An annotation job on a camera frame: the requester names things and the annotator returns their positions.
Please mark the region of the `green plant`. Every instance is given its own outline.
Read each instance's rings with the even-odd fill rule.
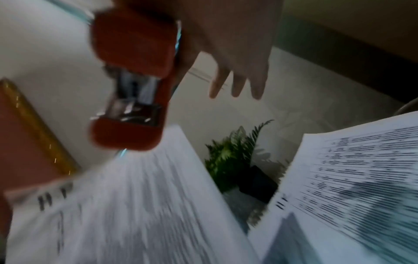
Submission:
[[[237,186],[239,175],[250,167],[261,129],[271,121],[254,127],[249,135],[241,126],[220,142],[212,140],[211,145],[206,145],[209,159],[205,160],[205,166],[221,193]]]

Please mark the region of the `black plant pot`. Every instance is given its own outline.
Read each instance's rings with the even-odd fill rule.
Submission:
[[[242,178],[238,180],[239,190],[266,204],[269,203],[277,188],[275,181],[264,174],[257,166],[243,172]]]

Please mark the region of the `paper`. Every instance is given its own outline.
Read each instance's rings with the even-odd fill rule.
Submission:
[[[245,263],[259,259],[179,127],[15,202],[14,263]]]
[[[305,135],[283,182],[264,263],[418,263],[418,113]]]

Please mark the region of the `human hand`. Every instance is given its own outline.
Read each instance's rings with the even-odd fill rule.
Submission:
[[[252,96],[261,99],[283,0],[114,1],[119,6],[163,13],[181,21],[182,37],[174,69],[176,84],[200,51],[205,51],[218,64],[209,85],[210,98],[217,96],[232,71],[232,96],[239,96],[248,79]]]

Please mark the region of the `orange stapler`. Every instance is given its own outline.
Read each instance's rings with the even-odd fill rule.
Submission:
[[[175,21],[128,9],[95,15],[91,45],[115,93],[105,111],[93,117],[91,136],[108,148],[150,150],[162,137],[174,86]]]

